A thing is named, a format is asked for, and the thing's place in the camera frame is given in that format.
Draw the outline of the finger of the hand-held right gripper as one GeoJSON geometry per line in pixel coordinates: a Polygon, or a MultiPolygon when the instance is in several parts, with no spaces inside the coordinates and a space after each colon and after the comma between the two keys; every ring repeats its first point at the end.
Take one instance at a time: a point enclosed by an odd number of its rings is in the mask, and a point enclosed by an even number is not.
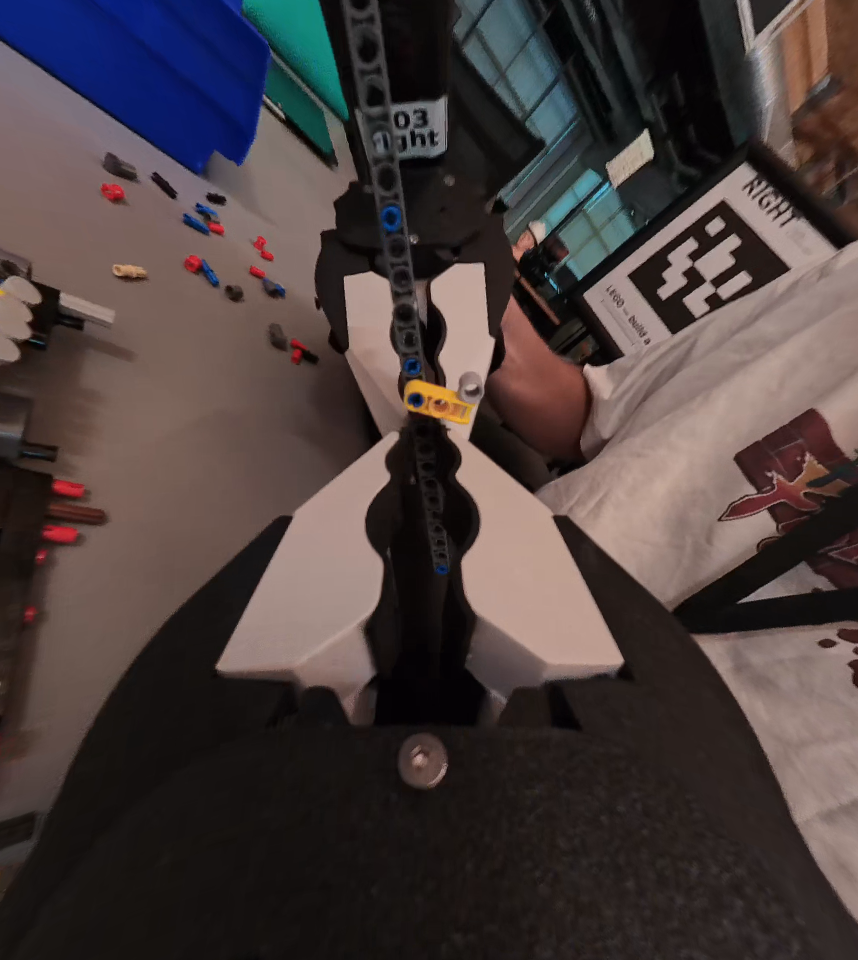
{"type": "Polygon", "coordinates": [[[427,292],[443,325],[438,361],[445,387],[457,390],[467,373],[487,378],[495,336],[489,329],[484,265],[457,263],[430,280],[427,292]]]}
{"type": "Polygon", "coordinates": [[[391,337],[392,300],[388,281],[368,271],[343,282],[349,346],[348,365],[381,436],[404,425],[399,390],[400,359],[391,337]]]}

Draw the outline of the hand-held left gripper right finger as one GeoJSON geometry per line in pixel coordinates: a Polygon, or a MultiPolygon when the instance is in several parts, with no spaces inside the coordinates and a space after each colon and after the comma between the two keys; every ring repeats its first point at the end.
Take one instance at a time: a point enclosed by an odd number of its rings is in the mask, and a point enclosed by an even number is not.
{"type": "Polygon", "coordinates": [[[624,658],[542,502],[465,438],[456,481],[479,530],[461,563],[476,616],[467,669],[489,693],[615,675],[624,658]]]}

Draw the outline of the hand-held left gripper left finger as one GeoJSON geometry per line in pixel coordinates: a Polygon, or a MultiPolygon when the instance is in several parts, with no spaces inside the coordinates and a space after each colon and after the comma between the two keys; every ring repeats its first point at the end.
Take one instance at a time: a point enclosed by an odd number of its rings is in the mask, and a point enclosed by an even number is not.
{"type": "Polygon", "coordinates": [[[375,675],[364,627],[384,563],[365,521],[387,486],[392,431],[304,503],[252,594],[218,663],[219,675],[306,689],[361,690],[375,675]]]}

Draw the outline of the long dark grey lego beam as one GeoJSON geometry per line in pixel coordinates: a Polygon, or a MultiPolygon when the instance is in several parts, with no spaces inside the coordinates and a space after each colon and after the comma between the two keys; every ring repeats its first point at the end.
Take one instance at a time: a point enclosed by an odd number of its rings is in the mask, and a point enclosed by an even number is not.
{"type": "MultiPolygon", "coordinates": [[[[391,337],[400,359],[404,387],[414,379],[440,385],[435,364],[424,348],[424,324],[415,293],[411,234],[393,131],[389,76],[378,2],[341,1],[352,87],[362,112],[363,139],[392,300],[391,337]]],[[[420,489],[432,569],[439,578],[450,573],[450,538],[443,525],[444,496],[437,479],[441,435],[431,419],[408,411],[406,429],[413,440],[415,476],[420,489]]]]}

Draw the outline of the yellow connector with grey pin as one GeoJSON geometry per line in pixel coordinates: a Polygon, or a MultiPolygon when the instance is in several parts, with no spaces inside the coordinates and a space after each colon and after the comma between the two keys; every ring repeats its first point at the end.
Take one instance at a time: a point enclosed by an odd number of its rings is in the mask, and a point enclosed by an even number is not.
{"type": "Polygon", "coordinates": [[[424,380],[411,380],[403,392],[403,402],[412,414],[468,427],[483,395],[483,378],[468,371],[459,378],[454,390],[424,380]]]}

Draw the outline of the person's right forearm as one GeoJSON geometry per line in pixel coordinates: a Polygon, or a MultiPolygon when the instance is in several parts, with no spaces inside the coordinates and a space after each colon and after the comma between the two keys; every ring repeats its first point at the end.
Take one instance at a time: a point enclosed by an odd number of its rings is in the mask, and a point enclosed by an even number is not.
{"type": "Polygon", "coordinates": [[[544,458],[584,461],[581,437],[591,410],[582,370],[553,353],[510,298],[501,323],[503,358],[485,394],[513,433],[544,458]]]}

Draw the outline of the scatter of small lego pins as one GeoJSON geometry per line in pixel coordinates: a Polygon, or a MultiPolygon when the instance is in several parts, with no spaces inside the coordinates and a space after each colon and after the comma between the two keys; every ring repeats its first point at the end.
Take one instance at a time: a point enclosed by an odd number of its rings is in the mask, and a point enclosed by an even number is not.
{"type": "MultiPolygon", "coordinates": [[[[125,204],[127,202],[127,196],[125,189],[119,181],[126,180],[134,184],[138,179],[137,171],[131,164],[122,161],[121,158],[110,151],[103,157],[102,168],[115,179],[102,183],[99,187],[100,194],[114,206],[125,204]]],[[[177,190],[161,174],[152,172],[149,179],[171,200],[175,201],[178,199],[177,190]]],[[[223,208],[226,204],[227,198],[225,196],[210,191],[206,194],[206,203],[197,202],[193,208],[193,212],[185,212],[182,214],[182,223],[192,231],[201,235],[224,236],[225,224],[222,222],[218,209],[223,208]]],[[[266,263],[273,263],[275,261],[275,255],[268,249],[267,243],[267,237],[263,234],[257,234],[251,240],[254,255],[266,263]]],[[[186,256],[183,261],[183,268],[193,276],[204,277],[206,282],[214,289],[221,289],[231,303],[240,304],[243,302],[244,288],[238,284],[222,285],[212,265],[203,257],[195,254],[186,256]]],[[[267,296],[273,300],[280,301],[286,298],[287,291],[285,287],[271,279],[264,268],[250,265],[247,272],[256,281],[260,282],[267,296]]],[[[314,351],[298,339],[288,337],[277,322],[270,324],[267,335],[269,343],[273,348],[279,352],[290,355],[293,365],[307,363],[316,366],[319,363],[319,356],[314,351]]]]}

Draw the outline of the dark green flat box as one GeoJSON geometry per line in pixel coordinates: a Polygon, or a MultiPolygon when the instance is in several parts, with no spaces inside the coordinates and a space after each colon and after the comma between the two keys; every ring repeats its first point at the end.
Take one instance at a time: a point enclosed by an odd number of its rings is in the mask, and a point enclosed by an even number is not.
{"type": "Polygon", "coordinates": [[[288,66],[274,58],[267,69],[263,105],[326,166],[338,168],[323,106],[288,66]]]}

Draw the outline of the white paper notice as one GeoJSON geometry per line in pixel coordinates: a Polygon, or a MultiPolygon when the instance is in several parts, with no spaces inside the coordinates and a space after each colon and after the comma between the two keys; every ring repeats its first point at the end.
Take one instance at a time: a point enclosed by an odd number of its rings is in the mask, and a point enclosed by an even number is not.
{"type": "Polygon", "coordinates": [[[608,182],[617,188],[641,171],[654,159],[654,145],[651,132],[643,128],[638,137],[634,138],[612,159],[605,163],[605,173],[608,182]]]}

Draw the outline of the teal tote bag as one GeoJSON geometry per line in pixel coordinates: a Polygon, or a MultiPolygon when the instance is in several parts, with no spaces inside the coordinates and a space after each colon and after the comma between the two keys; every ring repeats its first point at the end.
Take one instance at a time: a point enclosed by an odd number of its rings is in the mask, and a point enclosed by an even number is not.
{"type": "Polygon", "coordinates": [[[349,119],[318,1],[243,1],[244,16],[303,85],[343,123],[349,119]]]}

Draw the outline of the black framed marker sign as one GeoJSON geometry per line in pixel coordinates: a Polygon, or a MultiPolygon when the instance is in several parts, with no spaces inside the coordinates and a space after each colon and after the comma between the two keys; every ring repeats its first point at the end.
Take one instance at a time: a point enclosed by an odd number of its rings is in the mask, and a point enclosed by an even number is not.
{"type": "Polygon", "coordinates": [[[750,141],[565,299],[606,363],[664,342],[854,239],[782,159],[750,141]]]}

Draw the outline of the person's white printed shirt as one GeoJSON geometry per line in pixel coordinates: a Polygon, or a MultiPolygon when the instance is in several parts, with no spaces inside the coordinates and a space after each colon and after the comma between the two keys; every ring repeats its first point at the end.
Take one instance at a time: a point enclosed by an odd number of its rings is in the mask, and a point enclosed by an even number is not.
{"type": "MultiPolygon", "coordinates": [[[[711,584],[858,487],[858,242],[582,377],[587,465],[540,497],[668,609],[721,612],[711,584]]],[[[696,641],[858,930],[858,613],[696,641]]]]}

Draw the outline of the blue plastic bin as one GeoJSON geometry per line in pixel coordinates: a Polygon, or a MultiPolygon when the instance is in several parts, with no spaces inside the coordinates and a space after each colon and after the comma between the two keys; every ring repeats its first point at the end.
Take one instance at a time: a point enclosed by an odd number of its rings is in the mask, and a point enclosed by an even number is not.
{"type": "Polygon", "coordinates": [[[271,54],[242,2],[0,1],[0,41],[196,174],[256,139],[271,54]]]}

